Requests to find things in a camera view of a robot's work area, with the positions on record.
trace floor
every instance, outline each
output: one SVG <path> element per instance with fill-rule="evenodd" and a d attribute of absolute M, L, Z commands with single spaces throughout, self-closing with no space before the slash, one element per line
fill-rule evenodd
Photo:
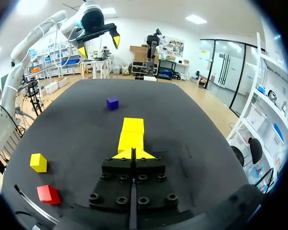
<path fill-rule="evenodd" d="M 47 108 L 52 101 L 54 101 L 57 97 L 59 97 L 65 90 L 71 87 L 74 83 L 81 79 L 81 75 L 69 75 L 67 76 L 69 83 L 64 86 L 63 88 L 57 90 L 53 94 L 46 95 L 42 98 L 43 102 L 43 109 Z M 111 74 L 110 76 L 113 79 L 130 79 L 134 80 L 134 76 L 123 76 L 123 75 L 115 75 Z M 85 78 L 90 78 L 90 74 L 86 74 Z M 41 80 L 40 83 L 42 85 L 47 85 L 51 81 L 54 81 L 56 78 Z M 215 126 L 220 130 L 224 137 L 231 131 L 231 127 L 237 122 L 238 117 L 234 115 L 232 111 L 230 111 L 225 104 L 222 103 L 221 100 L 216 98 L 212 93 L 205 89 L 201 89 L 198 87 L 197 83 L 192 81 L 181 81 L 181 80 L 163 80 L 159 79 L 158 81 L 166 82 L 166 83 L 174 83 L 178 85 L 182 90 L 185 91 L 202 109 L 203 111 L 209 116 L 209 118 L 214 122 Z M 16 98 L 16 104 L 22 108 L 22 110 L 29 115 L 36 117 L 35 113 L 32 111 L 31 103 L 24 98 L 23 96 L 18 96 Z M 22 125 L 25 128 L 29 128 L 32 124 L 32 120 L 30 118 L 23 119 L 21 116 L 17 115 L 16 117 L 20 118 Z M 0 190 L 2 187 L 3 175 L 0 173 Z"/>

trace red cube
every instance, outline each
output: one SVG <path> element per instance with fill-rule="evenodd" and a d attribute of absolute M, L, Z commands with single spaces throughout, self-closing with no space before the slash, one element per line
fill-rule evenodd
<path fill-rule="evenodd" d="M 58 191 L 50 185 L 43 185 L 37 187 L 37 193 L 40 202 L 50 205 L 56 205 L 61 203 L 61 198 Z"/>

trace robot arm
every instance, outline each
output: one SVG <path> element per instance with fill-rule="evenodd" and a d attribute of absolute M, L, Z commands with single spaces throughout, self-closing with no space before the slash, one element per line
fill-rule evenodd
<path fill-rule="evenodd" d="M 68 42 L 79 49 L 79 52 L 87 57 L 84 42 L 110 32 L 115 47 L 118 48 L 120 36 L 114 24 L 104 25 L 104 16 L 99 6 L 91 1 L 85 2 L 79 11 L 67 20 L 66 11 L 60 11 L 43 23 L 35 27 L 28 36 L 21 41 L 11 53 L 11 59 L 15 63 L 10 71 L 0 100 L 0 153 L 7 149 L 8 153 L 14 151 L 19 141 L 19 135 L 15 132 L 20 120 L 15 117 L 15 101 L 20 81 L 31 61 L 29 48 L 42 38 L 49 29 L 56 25 L 67 37 Z"/>
<path fill-rule="evenodd" d="M 147 44 L 149 45 L 149 49 L 147 52 L 147 68 L 146 68 L 146 74 L 145 76 L 153 77 L 154 76 L 154 64 L 155 64 L 155 52 L 156 47 L 160 44 L 160 38 L 158 35 L 161 35 L 159 29 L 156 30 L 156 33 L 154 35 L 149 35 L 147 37 Z"/>

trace black tabletop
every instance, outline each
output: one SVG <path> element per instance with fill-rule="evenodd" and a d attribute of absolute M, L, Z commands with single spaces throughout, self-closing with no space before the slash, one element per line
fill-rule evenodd
<path fill-rule="evenodd" d="M 118 110 L 107 98 L 118 97 Z M 124 117 L 144 119 L 144 150 L 166 160 L 179 210 L 201 213 L 244 184 L 244 171 L 217 127 L 177 85 L 143 80 L 80 80 L 32 124 L 17 146 L 3 178 L 2 194 L 14 211 L 32 211 L 18 185 L 40 208 L 59 219 L 72 204 L 88 206 L 106 157 L 117 154 Z M 30 167 L 32 153 L 48 160 L 48 172 Z M 36 187 L 58 189 L 60 205 L 38 199 Z"/>

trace blue cube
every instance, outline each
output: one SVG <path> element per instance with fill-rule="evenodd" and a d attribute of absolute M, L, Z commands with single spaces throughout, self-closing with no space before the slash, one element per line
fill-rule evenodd
<path fill-rule="evenodd" d="M 107 99 L 107 107 L 109 110 L 116 110 L 119 108 L 119 99 L 117 97 L 111 97 Z"/>

